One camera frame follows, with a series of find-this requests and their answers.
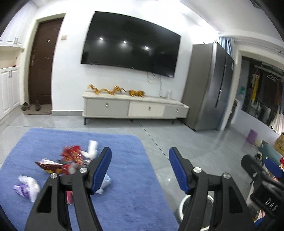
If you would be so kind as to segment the golden dragon figurine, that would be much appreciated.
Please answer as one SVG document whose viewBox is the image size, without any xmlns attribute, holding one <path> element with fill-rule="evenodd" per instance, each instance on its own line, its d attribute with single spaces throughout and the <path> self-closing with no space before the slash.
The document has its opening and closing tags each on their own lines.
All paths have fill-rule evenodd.
<svg viewBox="0 0 284 231">
<path fill-rule="evenodd" d="M 109 95 L 116 95 L 117 92 L 118 93 L 126 92 L 125 89 L 123 89 L 123 88 L 121 88 L 119 86 L 116 86 L 116 85 L 114 85 L 112 90 L 108 90 L 106 88 L 98 89 L 97 87 L 95 87 L 92 84 L 89 84 L 87 86 L 87 88 L 91 89 L 96 95 L 99 95 L 99 94 L 104 93 L 104 92 L 108 93 Z"/>
</svg>

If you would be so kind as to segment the red snack bag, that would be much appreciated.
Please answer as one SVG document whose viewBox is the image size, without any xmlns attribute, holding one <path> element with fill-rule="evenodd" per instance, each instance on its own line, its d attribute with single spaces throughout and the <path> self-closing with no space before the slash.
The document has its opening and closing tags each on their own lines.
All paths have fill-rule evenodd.
<svg viewBox="0 0 284 231">
<path fill-rule="evenodd" d="M 59 159 L 58 161 L 61 164 L 67 165 L 70 163 L 83 164 L 82 160 L 81 147 L 75 145 L 64 147 L 61 154 L 61 159 Z"/>
</svg>

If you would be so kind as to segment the white TV cabinet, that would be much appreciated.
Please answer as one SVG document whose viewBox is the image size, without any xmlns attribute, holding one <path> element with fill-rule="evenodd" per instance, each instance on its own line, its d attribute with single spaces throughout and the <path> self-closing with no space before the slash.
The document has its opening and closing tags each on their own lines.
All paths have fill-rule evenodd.
<svg viewBox="0 0 284 231">
<path fill-rule="evenodd" d="M 88 118 L 118 119 L 184 119 L 189 107 L 185 104 L 164 98 L 131 97 L 93 92 L 83 94 L 82 116 Z"/>
</svg>

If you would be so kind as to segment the small purple wrapper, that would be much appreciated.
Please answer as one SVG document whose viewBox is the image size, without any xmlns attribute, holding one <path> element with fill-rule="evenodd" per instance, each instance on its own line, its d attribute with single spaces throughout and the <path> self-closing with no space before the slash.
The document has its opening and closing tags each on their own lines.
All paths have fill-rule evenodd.
<svg viewBox="0 0 284 231">
<path fill-rule="evenodd" d="M 13 190 L 24 198 L 28 198 L 28 199 L 30 198 L 30 189 L 25 184 L 20 184 L 20 185 L 16 184 L 13 186 Z"/>
</svg>

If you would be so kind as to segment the right shoe at door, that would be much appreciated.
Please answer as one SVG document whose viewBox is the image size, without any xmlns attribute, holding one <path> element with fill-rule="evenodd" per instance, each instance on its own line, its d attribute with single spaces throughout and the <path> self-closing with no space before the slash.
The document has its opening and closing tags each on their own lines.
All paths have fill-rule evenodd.
<svg viewBox="0 0 284 231">
<path fill-rule="evenodd" d="M 35 110 L 36 111 L 40 111 L 41 110 L 41 105 L 40 105 L 39 101 L 35 102 Z"/>
</svg>

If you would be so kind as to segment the clear plastic bag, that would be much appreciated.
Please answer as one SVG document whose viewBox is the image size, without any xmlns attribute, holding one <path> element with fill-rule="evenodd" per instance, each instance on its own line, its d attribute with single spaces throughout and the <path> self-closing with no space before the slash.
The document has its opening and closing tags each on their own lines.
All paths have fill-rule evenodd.
<svg viewBox="0 0 284 231">
<path fill-rule="evenodd" d="M 40 186 L 37 181 L 28 176 L 20 175 L 18 177 L 19 181 L 26 187 L 24 190 L 24 194 L 27 195 L 32 203 L 34 203 L 37 199 L 37 196 L 40 192 Z"/>
</svg>

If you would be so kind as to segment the grey trash bin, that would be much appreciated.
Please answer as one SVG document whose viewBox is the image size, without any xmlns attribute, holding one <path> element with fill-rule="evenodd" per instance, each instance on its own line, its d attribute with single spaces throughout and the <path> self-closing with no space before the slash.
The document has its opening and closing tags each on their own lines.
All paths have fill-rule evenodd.
<svg viewBox="0 0 284 231">
<path fill-rule="evenodd" d="M 186 195 L 182 199 L 182 201 L 179 205 L 178 215 L 179 215 L 180 221 L 182 221 L 184 216 L 185 216 L 186 210 L 187 210 L 187 208 L 189 207 L 189 204 L 190 204 L 190 200 L 191 200 L 191 195 Z M 211 215 L 212 215 L 212 211 L 213 211 L 213 203 L 214 203 L 213 197 L 208 194 L 207 195 L 205 214 L 204 214 L 203 223 L 202 223 L 202 226 L 201 226 L 201 231 L 209 230 Z"/>
</svg>

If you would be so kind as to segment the purple small bin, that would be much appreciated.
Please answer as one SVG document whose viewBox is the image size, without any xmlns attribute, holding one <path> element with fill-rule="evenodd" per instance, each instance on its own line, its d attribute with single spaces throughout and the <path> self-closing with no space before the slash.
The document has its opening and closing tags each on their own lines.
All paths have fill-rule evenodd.
<svg viewBox="0 0 284 231">
<path fill-rule="evenodd" d="M 256 138 L 258 136 L 258 133 L 255 131 L 255 130 L 250 130 L 249 133 L 248 133 L 248 136 L 246 138 L 246 141 L 249 143 L 249 144 L 254 144 Z"/>
</svg>

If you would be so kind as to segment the grey double-door refrigerator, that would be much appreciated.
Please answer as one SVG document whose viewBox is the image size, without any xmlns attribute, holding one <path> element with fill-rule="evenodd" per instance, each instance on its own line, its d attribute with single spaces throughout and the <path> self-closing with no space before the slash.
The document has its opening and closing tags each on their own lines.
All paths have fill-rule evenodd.
<svg viewBox="0 0 284 231">
<path fill-rule="evenodd" d="M 234 60 L 218 43 L 195 44 L 181 102 L 183 120 L 194 131 L 217 130 L 227 107 Z"/>
</svg>

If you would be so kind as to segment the blue shaggy rug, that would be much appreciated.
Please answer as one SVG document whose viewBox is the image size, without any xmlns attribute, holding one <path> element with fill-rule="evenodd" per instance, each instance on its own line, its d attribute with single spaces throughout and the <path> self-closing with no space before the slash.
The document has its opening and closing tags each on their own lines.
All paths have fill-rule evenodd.
<svg viewBox="0 0 284 231">
<path fill-rule="evenodd" d="M 24 230 L 32 203 L 13 187 L 19 176 L 34 178 L 40 186 L 49 174 L 36 165 L 43 158 L 57 160 L 64 147 L 98 142 L 109 147 L 111 184 L 91 196 L 104 230 L 177 230 L 176 221 L 156 178 L 142 142 L 132 135 L 101 134 L 32 128 L 11 150 L 1 167 L 1 207 L 18 230 Z"/>
</svg>

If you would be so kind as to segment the dark red chip bag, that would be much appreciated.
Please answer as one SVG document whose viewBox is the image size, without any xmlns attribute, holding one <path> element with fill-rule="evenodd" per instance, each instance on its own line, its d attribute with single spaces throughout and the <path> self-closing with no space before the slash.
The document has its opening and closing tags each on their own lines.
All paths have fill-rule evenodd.
<svg viewBox="0 0 284 231">
<path fill-rule="evenodd" d="M 68 170 L 70 168 L 70 165 L 61 164 L 55 161 L 51 161 L 49 159 L 42 159 L 40 161 L 35 161 L 35 164 L 49 174 L 52 173 L 57 173 L 59 175 L 69 174 Z"/>
</svg>

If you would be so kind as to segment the white power strip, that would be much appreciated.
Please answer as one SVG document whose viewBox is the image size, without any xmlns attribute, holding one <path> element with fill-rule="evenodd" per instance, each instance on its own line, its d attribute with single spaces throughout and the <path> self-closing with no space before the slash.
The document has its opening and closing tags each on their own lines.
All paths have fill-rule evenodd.
<svg viewBox="0 0 284 231">
<path fill-rule="evenodd" d="M 166 92 L 166 98 L 167 98 L 167 99 L 170 99 L 170 98 L 171 98 L 171 90 L 168 90 L 168 91 Z"/>
</svg>

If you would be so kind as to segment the white wall cabinets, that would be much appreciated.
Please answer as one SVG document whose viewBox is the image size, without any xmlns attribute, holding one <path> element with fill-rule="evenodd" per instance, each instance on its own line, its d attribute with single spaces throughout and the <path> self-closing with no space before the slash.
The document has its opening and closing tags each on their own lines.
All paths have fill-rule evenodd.
<svg viewBox="0 0 284 231">
<path fill-rule="evenodd" d="M 37 6 L 29 1 L 1 35 L 1 119 L 20 104 L 19 67 L 16 62 L 36 10 Z"/>
</svg>

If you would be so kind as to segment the black wall television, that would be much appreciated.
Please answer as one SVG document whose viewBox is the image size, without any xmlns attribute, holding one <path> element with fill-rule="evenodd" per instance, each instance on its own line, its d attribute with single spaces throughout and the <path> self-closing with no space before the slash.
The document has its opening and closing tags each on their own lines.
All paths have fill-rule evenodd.
<svg viewBox="0 0 284 231">
<path fill-rule="evenodd" d="M 95 12 L 81 63 L 141 70 L 173 78 L 181 36 L 151 22 L 110 12 Z"/>
</svg>

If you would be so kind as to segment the pink snack wrapper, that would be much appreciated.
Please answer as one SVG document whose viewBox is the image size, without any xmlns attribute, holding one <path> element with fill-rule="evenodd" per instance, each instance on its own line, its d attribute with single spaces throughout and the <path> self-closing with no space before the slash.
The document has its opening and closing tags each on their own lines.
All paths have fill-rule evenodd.
<svg viewBox="0 0 284 231">
<path fill-rule="evenodd" d="M 66 192 L 66 199 L 67 199 L 67 204 L 71 205 L 72 204 L 72 198 L 73 198 L 73 192 L 68 190 Z"/>
</svg>

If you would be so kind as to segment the white plastic bag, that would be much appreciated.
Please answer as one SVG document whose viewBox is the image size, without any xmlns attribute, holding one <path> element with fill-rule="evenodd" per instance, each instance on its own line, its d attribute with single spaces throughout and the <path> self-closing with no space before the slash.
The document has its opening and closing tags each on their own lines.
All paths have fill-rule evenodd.
<svg viewBox="0 0 284 231">
<path fill-rule="evenodd" d="M 101 184 L 101 187 L 96 190 L 96 194 L 103 194 L 104 193 L 104 189 L 107 187 L 107 186 L 110 186 L 112 182 L 112 179 L 108 176 L 108 174 L 106 173 L 105 176 L 104 176 L 104 179 L 103 179 L 103 182 Z"/>
</svg>

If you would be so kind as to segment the brown entrance door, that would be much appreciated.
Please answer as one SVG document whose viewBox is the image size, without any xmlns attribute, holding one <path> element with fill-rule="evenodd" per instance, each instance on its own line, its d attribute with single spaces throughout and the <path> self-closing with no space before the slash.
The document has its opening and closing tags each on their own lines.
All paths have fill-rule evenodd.
<svg viewBox="0 0 284 231">
<path fill-rule="evenodd" d="M 29 103 L 51 104 L 53 56 L 63 18 L 41 22 L 33 41 L 30 57 Z"/>
</svg>

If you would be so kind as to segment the golden tiger figurine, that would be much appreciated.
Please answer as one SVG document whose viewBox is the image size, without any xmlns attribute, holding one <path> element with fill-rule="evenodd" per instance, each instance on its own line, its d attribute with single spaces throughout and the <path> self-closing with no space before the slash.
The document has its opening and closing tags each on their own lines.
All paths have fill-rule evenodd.
<svg viewBox="0 0 284 231">
<path fill-rule="evenodd" d="M 131 97 L 135 97 L 135 96 L 144 97 L 145 96 L 145 92 L 142 90 L 129 90 L 128 93 Z"/>
</svg>

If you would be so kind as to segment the shoe at door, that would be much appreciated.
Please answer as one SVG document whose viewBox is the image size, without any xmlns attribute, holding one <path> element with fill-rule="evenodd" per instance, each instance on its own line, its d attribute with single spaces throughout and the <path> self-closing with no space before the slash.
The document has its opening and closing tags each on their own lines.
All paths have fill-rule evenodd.
<svg viewBox="0 0 284 231">
<path fill-rule="evenodd" d="M 27 102 L 24 102 L 21 106 L 22 111 L 28 111 L 30 110 L 30 105 Z"/>
<path fill-rule="evenodd" d="M 39 101 L 35 102 L 35 110 L 36 111 L 40 111 L 41 110 L 41 105 L 40 105 Z"/>
</svg>

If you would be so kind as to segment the left shoe at door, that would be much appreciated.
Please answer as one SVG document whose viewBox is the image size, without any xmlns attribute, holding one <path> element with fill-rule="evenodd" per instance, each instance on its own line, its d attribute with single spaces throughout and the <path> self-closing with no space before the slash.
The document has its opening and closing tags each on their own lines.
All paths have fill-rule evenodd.
<svg viewBox="0 0 284 231">
<path fill-rule="evenodd" d="M 28 111 L 30 110 L 30 105 L 27 102 L 24 102 L 21 106 L 22 111 Z"/>
</svg>

